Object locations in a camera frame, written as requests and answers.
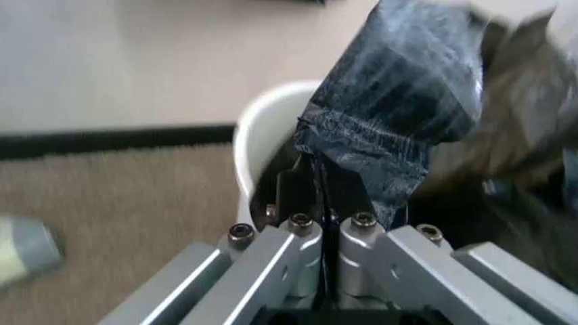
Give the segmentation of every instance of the gray object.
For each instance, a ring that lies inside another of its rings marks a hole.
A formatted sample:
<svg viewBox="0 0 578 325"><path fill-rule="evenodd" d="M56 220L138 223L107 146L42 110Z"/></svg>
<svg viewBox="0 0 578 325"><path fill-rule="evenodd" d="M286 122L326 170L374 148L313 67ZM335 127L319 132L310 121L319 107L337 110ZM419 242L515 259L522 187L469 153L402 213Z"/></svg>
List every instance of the gray object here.
<svg viewBox="0 0 578 325"><path fill-rule="evenodd" d="M464 247L452 256L544 324L578 324L578 297L486 242Z"/></svg>
<svg viewBox="0 0 578 325"><path fill-rule="evenodd" d="M182 324L249 324L263 306L279 307L295 283L301 242L266 227Z"/></svg>
<svg viewBox="0 0 578 325"><path fill-rule="evenodd" d="M454 324L539 324L410 226L379 236L370 261L369 274L401 308L431 306Z"/></svg>
<svg viewBox="0 0 578 325"><path fill-rule="evenodd" d="M353 222L354 220L355 218L347 218L339 227L337 289L344 295L340 297L340 307L350 309L356 306L348 295L358 299L372 297L372 300L380 301L382 308L385 308L388 301L385 290L376 285L366 267L375 241L378 236L385 234L385 229L375 222L373 216L371 220L363 218L363 222Z"/></svg>
<svg viewBox="0 0 578 325"><path fill-rule="evenodd" d="M305 298L312 297L317 290L317 283L319 282L319 268L321 267L321 237L322 230L318 223L309 218L310 222L303 222L298 227L297 233L303 234L303 224L307 224L308 230L306 235L300 237L301 246L299 247L299 263L300 267L297 281L293 288L288 293L290 297ZM292 220L285 220L279 228L290 231Z"/></svg>
<svg viewBox="0 0 578 325"><path fill-rule="evenodd" d="M62 255L44 223L0 215L0 287L48 269Z"/></svg>
<svg viewBox="0 0 578 325"><path fill-rule="evenodd" d="M306 237L284 230L287 224L282 228L266 227L180 324L249 324L262 307L310 306L312 295L287 298L301 280L302 267L315 260L317 251L307 249L319 243L318 228ZM578 317L574 294L493 245L465 248L454 258L412 227L385 232L379 224L360 228L351 218L342 224L339 245L340 255L356 258L358 265L353 271L339 269L341 308L431 307L454 324L540 324L533 316L548 324L574 324ZM355 278L355 272L362 276ZM368 284L380 287L386 296L372 297L375 291ZM519 300L520 295L530 300ZM546 297L532 299L533 295ZM131 309L143 310L141 305Z"/></svg>
<svg viewBox="0 0 578 325"><path fill-rule="evenodd" d="M178 322L230 265L229 256L219 249L193 242L111 311L100 324Z"/></svg>

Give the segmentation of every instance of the dark fabric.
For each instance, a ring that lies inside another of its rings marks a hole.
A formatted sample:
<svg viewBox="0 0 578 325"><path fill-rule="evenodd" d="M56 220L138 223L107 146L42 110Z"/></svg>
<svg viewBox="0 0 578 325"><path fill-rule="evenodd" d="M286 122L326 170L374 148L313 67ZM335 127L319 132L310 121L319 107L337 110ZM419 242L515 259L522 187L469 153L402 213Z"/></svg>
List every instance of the dark fabric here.
<svg viewBox="0 0 578 325"><path fill-rule="evenodd" d="M564 150L564 203L569 213L578 218L578 152Z"/></svg>
<svg viewBox="0 0 578 325"><path fill-rule="evenodd" d="M430 146L480 118L484 27L461 7L380 1L298 122L297 149L358 172L386 228L426 176Z"/></svg>

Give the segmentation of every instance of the silver metal part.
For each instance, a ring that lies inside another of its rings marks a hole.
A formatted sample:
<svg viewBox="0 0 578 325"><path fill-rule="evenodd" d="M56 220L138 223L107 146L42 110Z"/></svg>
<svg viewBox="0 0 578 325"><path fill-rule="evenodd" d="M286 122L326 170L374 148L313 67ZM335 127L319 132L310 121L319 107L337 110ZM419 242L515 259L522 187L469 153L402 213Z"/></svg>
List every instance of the silver metal part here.
<svg viewBox="0 0 578 325"><path fill-rule="evenodd" d="M487 242L453 257L544 324L578 324L578 296Z"/></svg>
<svg viewBox="0 0 578 325"><path fill-rule="evenodd" d="M368 229L377 224L376 216L369 212L358 212L351 217L351 224L359 229Z"/></svg>
<svg viewBox="0 0 578 325"><path fill-rule="evenodd" d="M227 237L229 238L231 246L242 250L253 242L255 231L253 230L253 227L247 223L237 223L229 228Z"/></svg>
<svg viewBox="0 0 578 325"><path fill-rule="evenodd" d="M279 307L294 286L301 241L267 226L181 324L249 324L263 307Z"/></svg>
<svg viewBox="0 0 578 325"><path fill-rule="evenodd" d="M421 225L418 225L416 229L437 246L441 244L441 241L443 240L443 234L438 227L427 223L422 223Z"/></svg>
<svg viewBox="0 0 578 325"><path fill-rule="evenodd" d="M304 213L295 213L285 222L287 223L287 229L299 237L309 235L314 224L313 218Z"/></svg>
<svg viewBox="0 0 578 325"><path fill-rule="evenodd" d="M403 309L438 309L454 324L539 324L411 226L377 238L367 267Z"/></svg>
<svg viewBox="0 0 578 325"><path fill-rule="evenodd" d="M267 204L267 208L265 209L265 219L268 224L275 223L277 220L277 206L274 204Z"/></svg>
<svg viewBox="0 0 578 325"><path fill-rule="evenodd" d="M193 242L111 311L100 324L178 322L230 265L230 258L219 249Z"/></svg>
<svg viewBox="0 0 578 325"><path fill-rule="evenodd" d="M285 220L279 228L288 230L291 228L291 220ZM310 230L304 237L300 237L299 263L301 271L297 282L289 292L291 297L307 297L315 293L319 282L319 268L321 267L321 226L311 220Z"/></svg>
<svg viewBox="0 0 578 325"><path fill-rule="evenodd" d="M359 227L360 222L354 223L353 220L353 217L347 218L339 227L337 289L346 295L373 297L385 303L388 300L385 290L375 283L365 267L377 237L385 234L385 229L378 223L371 225L371 220L368 222L365 218L361 221L369 226ZM351 306L350 303L343 305L348 308Z"/></svg>
<svg viewBox="0 0 578 325"><path fill-rule="evenodd" d="M237 223L229 229L226 235L221 237L217 247L224 253L229 254L231 260L235 262L245 249L251 245L255 236L255 231L251 225Z"/></svg>

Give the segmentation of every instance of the hex socket screw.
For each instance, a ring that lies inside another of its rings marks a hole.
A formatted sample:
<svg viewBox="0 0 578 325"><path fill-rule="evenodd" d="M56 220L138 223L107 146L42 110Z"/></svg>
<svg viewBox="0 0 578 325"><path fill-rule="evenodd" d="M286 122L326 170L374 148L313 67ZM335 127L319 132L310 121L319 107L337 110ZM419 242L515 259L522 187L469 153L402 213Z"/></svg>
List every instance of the hex socket screw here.
<svg viewBox="0 0 578 325"><path fill-rule="evenodd" d="M253 227L247 223L237 223L229 228L227 235L229 244L239 250L243 250L255 238L255 231Z"/></svg>
<svg viewBox="0 0 578 325"><path fill-rule="evenodd" d="M351 225L360 230L373 228L376 224L376 217L373 213L358 212L351 217Z"/></svg>
<svg viewBox="0 0 578 325"><path fill-rule="evenodd" d="M441 244L441 241L443 240L443 233L438 227L428 223L422 223L418 225L416 229L434 244L438 246Z"/></svg>
<svg viewBox="0 0 578 325"><path fill-rule="evenodd" d="M295 213L289 217L288 229L293 234L305 237L311 233L313 228L313 218L304 213Z"/></svg>

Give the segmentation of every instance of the white cup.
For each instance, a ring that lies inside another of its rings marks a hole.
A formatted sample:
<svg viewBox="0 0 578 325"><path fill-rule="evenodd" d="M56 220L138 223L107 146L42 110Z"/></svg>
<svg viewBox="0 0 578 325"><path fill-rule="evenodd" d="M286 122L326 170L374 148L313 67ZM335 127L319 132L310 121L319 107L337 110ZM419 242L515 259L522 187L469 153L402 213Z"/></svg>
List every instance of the white cup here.
<svg viewBox="0 0 578 325"><path fill-rule="evenodd" d="M237 223L254 227L249 202L265 167L294 133L307 102L320 81L300 81L266 91L243 111L233 137L235 174L239 186Z"/></svg>

